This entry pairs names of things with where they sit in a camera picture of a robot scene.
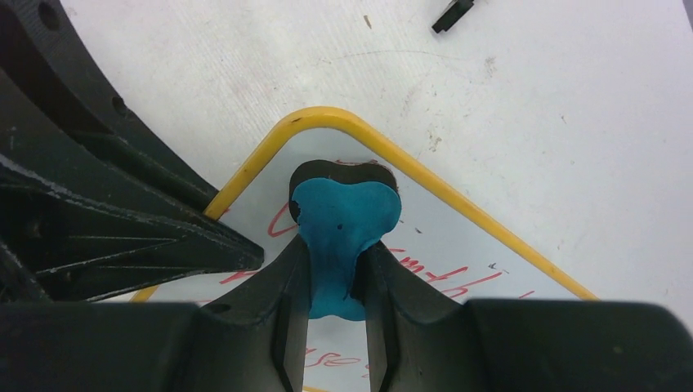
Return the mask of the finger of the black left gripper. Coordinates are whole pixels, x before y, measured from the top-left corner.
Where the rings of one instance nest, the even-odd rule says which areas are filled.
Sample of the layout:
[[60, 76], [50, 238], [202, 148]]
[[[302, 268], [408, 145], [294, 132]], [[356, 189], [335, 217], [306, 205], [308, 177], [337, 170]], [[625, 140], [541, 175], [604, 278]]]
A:
[[103, 163], [198, 211], [217, 194], [127, 107], [61, 2], [1, 3], [1, 68], [43, 114]]
[[1, 77], [1, 300], [98, 301], [257, 269], [262, 248], [72, 141]]

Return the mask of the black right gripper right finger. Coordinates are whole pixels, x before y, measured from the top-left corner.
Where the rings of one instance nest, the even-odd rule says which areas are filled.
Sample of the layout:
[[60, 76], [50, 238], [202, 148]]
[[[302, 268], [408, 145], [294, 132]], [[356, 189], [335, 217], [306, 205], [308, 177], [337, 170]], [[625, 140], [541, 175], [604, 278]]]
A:
[[457, 303], [378, 243], [359, 259], [373, 391], [689, 391], [692, 338], [635, 302]]

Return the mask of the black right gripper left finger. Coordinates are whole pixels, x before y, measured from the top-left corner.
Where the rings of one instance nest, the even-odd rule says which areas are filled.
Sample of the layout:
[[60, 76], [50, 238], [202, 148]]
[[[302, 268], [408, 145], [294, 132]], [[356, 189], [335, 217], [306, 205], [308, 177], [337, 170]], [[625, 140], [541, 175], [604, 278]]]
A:
[[295, 237], [267, 267], [204, 305], [1, 308], [4, 391], [299, 391], [309, 252]]

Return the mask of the yellow framed whiteboard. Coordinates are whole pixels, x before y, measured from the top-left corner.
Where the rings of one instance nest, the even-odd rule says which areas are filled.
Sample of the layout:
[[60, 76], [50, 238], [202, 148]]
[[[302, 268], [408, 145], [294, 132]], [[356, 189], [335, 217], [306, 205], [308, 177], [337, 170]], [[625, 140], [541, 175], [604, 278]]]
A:
[[[259, 244], [266, 262], [297, 233], [289, 179], [302, 163], [378, 163], [396, 178], [402, 212], [382, 240], [396, 259], [454, 301], [469, 297], [596, 300], [368, 123], [344, 109], [300, 109], [280, 120], [212, 201], [212, 217]], [[131, 301], [206, 305], [256, 272], [203, 274], [141, 289]], [[369, 391], [365, 323], [308, 325], [304, 391]]]

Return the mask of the blue whiteboard eraser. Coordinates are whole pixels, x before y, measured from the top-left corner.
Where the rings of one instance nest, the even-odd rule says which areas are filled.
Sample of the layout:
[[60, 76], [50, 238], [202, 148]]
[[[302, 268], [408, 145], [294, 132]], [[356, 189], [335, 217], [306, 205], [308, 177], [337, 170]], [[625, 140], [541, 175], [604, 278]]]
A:
[[390, 233], [402, 202], [393, 172], [379, 163], [323, 159], [299, 165], [288, 207], [311, 264], [310, 319], [365, 319], [363, 252]]

